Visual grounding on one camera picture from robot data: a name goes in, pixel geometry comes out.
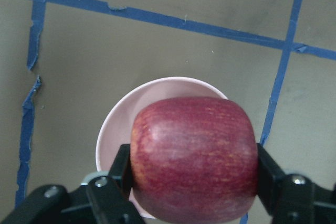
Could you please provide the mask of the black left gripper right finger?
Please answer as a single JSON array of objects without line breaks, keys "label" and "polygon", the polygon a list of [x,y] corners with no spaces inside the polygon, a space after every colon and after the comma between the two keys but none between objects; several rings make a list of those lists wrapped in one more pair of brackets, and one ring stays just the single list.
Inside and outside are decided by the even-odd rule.
[{"label": "black left gripper right finger", "polygon": [[302,174],[286,174],[261,144],[257,148],[257,195],[271,223],[335,223],[335,189]]}]

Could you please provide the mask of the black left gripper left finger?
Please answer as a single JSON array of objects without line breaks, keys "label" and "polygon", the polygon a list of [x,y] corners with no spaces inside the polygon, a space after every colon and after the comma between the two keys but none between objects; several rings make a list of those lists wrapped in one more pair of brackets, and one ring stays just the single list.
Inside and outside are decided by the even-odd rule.
[{"label": "black left gripper left finger", "polygon": [[96,223],[142,222],[129,200],[132,186],[130,145],[122,144],[108,173],[92,179],[86,189]]}]

